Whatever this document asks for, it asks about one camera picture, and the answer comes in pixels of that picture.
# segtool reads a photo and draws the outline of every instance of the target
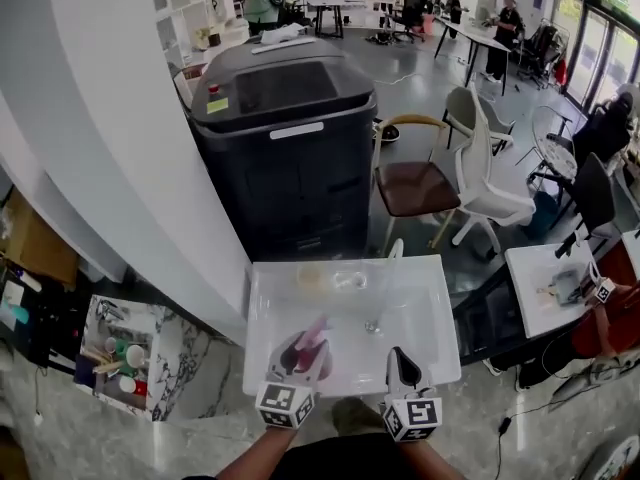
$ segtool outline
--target white cup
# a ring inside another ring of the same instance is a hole
[[[126,375],[121,375],[118,379],[118,386],[125,393],[133,393],[136,390],[136,381]]]
[[[116,339],[113,336],[104,340],[104,349],[109,354],[113,354],[116,351]]]
[[[127,349],[126,358],[131,368],[142,368],[146,364],[144,349],[140,345],[131,345]]]

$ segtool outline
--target glass door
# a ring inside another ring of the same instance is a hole
[[[587,11],[584,37],[578,59],[571,75],[567,93],[582,107],[595,78],[604,48],[609,23],[592,11]]]
[[[566,59],[569,62],[573,46],[576,42],[578,29],[580,28],[580,16],[582,14],[582,2],[580,0],[556,0],[553,12],[553,22],[569,31],[569,43],[567,45]]]
[[[618,87],[629,82],[633,73],[633,59],[638,49],[638,41],[624,30],[615,29],[611,53],[607,59],[607,67],[598,87],[594,103],[602,103],[611,99]]]

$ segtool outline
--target white pillar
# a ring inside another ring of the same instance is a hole
[[[38,215],[82,258],[111,281],[122,281],[127,264],[78,215],[47,176],[0,93],[0,165]]]
[[[0,90],[87,223],[244,343],[250,263],[179,106],[152,0],[0,0]]]

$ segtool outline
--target brown chair seat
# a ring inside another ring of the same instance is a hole
[[[397,162],[375,171],[387,211],[394,217],[416,217],[460,206],[458,194],[431,162]]]

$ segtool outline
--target yellow label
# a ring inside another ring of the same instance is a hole
[[[209,103],[207,103],[207,114],[220,112],[225,108],[229,108],[229,98],[222,98],[221,100],[210,101]]]

